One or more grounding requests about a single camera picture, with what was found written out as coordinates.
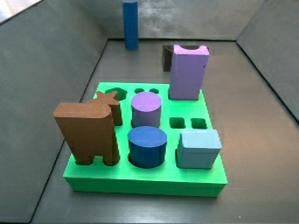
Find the brown arch block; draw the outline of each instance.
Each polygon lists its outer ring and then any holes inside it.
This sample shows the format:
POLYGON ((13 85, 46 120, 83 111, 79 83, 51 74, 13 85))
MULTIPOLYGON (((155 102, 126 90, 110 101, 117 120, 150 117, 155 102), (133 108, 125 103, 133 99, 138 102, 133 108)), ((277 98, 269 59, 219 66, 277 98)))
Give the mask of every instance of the brown arch block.
POLYGON ((78 165, 91 165, 95 156, 103 156, 106 165, 118 164, 118 139, 107 104, 61 103, 54 118, 78 165))
POLYGON ((97 94, 98 94, 98 98, 94 100, 90 100, 89 103, 107 104, 113 110, 115 125, 122 126, 123 119, 122 119, 121 104, 119 104, 119 100, 118 100, 118 91, 114 91, 109 94, 105 94, 98 91, 97 94))

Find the blue cylinder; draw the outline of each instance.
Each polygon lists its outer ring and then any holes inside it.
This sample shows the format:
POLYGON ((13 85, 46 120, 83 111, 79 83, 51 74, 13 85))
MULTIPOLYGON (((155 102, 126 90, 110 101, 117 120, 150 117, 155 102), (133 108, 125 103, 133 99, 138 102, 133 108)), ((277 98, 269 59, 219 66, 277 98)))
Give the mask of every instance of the blue cylinder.
POLYGON ((123 0, 126 49, 138 49, 138 1, 123 0))
POLYGON ((167 135, 157 127, 142 126, 129 132, 131 164, 154 168, 165 162, 167 135))

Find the square hole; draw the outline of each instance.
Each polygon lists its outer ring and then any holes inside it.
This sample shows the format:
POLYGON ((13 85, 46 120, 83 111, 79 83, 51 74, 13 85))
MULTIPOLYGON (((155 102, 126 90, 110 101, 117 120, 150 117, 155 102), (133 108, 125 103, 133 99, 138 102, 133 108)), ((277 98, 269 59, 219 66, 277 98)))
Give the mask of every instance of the square hole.
POLYGON ((185 119, 182 117, 170 117, 170 124, 173 129, 185 129, 185 119))
POLYGON ((206 120, 203 118, 193 118, 191 127, 197 130, 206 130, 207 129, 206 120))

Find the green base board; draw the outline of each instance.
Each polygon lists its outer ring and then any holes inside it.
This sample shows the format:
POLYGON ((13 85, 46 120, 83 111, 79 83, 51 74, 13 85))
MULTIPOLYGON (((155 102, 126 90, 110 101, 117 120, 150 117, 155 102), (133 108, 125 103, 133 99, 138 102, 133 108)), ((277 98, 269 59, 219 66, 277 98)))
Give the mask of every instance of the green base board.
POLYGON ((63 177, 73 190, 218 197, 229 183, 221 155, 210 170, 181 169, 175 162, 175 150, 183 126, 189 129, 202 128, 205 126, 202 119, 205 119, 207 129, 213 128, 203 93, 201 92, 198 101, 171 101, 169 99, 169 84, 118 82, 99 83, 98 91, 107 92, 114 88, 127 91, 126 95, 121 95, 121 98, 126 98, 121 102, 125 124, 117 127, 121 161, 111 167, 103 164, 102 157, 97 157, 93 165, 77 165, 75 158, 71 156, 63 177), (158 90, 163 99, 161 129, 166 132, 169 140, 165 162, 153 169, 138 168, 129 162, 127 134, 133 129, 131 99, 141 89, 153 92, 158 90))

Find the cube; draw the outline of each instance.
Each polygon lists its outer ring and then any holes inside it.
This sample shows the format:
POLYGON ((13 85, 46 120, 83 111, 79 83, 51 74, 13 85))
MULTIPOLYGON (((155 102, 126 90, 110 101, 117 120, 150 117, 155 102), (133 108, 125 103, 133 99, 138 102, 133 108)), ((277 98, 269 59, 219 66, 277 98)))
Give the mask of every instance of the cube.
POLYGON ((221 149, 221 136, 215 129, 185 129, 177 151, 178 167, 211 169, 221 149))

